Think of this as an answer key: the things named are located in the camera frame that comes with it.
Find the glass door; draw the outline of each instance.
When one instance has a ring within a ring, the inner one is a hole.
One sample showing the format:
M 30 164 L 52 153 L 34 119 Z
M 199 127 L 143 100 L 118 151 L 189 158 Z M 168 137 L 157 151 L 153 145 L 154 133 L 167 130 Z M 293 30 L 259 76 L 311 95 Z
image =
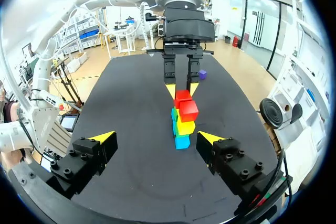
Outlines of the glass door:
M 244 38 L 241 49 L 265 69 L 269 64 L 279 26 L 279 2 L 247 0 Z
M 302 19 L 302 12 L 297 10 L 297 17 Z M 293 8 L 291 6 L 281 5 L 281 22 L 277 47 L 269 66 L 268 71 L 278 78 L 282 65 L 284 64 L 285 55 L 296 56 L 300 47 L 302 28 L 293 28 Z
M 228 36 L 233 40 L 234 36 L 240 39 L 243 33 L 245 19 L 245 0 L 230 0 L 229 11 L 230 23 L 228 27 Z

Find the fire extinguisher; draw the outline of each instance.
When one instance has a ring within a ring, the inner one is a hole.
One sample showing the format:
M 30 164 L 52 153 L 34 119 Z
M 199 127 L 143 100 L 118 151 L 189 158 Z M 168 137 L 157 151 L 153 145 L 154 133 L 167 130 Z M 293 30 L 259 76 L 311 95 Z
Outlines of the fire extinguisher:
M 238 41 L 239 41 L 238 37 L 235 36 L 235 37 L 233 38 L 232 46 L 234 46 L 234 47 L 238 47 Z

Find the small screen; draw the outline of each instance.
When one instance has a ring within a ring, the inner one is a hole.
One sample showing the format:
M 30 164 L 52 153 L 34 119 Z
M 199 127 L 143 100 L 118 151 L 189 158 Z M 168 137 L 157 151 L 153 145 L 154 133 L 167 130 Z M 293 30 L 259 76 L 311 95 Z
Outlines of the small screen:
M 74 126 L 75 121 L 76 121 L 75 116 L 66 116 L 66 117 L 63 118 L 63 121 L 62 121 L 61 125 L 64 128 L 71 130 Z

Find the person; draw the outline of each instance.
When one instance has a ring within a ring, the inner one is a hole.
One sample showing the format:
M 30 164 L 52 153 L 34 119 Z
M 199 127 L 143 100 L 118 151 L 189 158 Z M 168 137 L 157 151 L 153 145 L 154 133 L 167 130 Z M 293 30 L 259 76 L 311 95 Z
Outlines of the person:
M 18 120 L 17 109 L 19 103 L 11 101 L 6 102 L 6 90 L 3 83 L 0 81 L 0 123 L 15 122 Z M 26 158 L 26 153 L 29 149 L 20 149 L 12 152 L 0 153 L 0 164 L 5 171 L 9 171 L 21 160 Z

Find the screw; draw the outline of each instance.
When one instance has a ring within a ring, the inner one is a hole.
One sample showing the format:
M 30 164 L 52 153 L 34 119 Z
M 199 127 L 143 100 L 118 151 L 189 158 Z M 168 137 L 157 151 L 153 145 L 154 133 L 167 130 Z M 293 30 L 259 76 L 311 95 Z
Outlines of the screw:
M 88 155 L 86 155 L 85 153 L 83 153 L 83 154 L 80 155 L 80 159 L 85 161 L 85 160 L 88 159 Z
M 249 175 L 249 172 L 248 172 L 248 170 L 247 169 L 244 169 L 244 170 L 242 170 L 241 172 L 240 172 L 240 177 L 242 178 L 242 179 L 245 179 L 245 178 L 247 178 L 247 176 Z
M 256 166 L 255 166 L 256 170 L 261 170 L 262 168 L 263 168 L 263 163 L 262 162 L 256 163 Z
M 72 177 L 72 170 L 70 170 L 69 168 L 64 169 L 63 173 L 68 178 Z
M 30 178 L 35 178 L 35 174 L 34 173 L 29 173 Z
M 226 162 L 230 162 L 230 161 L 232 160 L 232 158 L 233 158 L 233 155 L 232 155 L 232 154 L 226 154 L 226 155 L 225 155 L 225 161 L 226 161 Z
M 58 169 L 58 164 L 57 164 L 56 160 L 51 161 L 50 165 L 51 165 L 52 169 L 55 169 L 55 170 Z
M 69 150 L 69 154 L 70 156 L 74 157 L 76 155 L 75 150 Z
M 244 152 L 243 150 L 240 150 L 240 151 L 238 152 L 238 156 L 239 156 L 239 157 L 244 157 L 244 155 L 245 155 L 245 152 Z

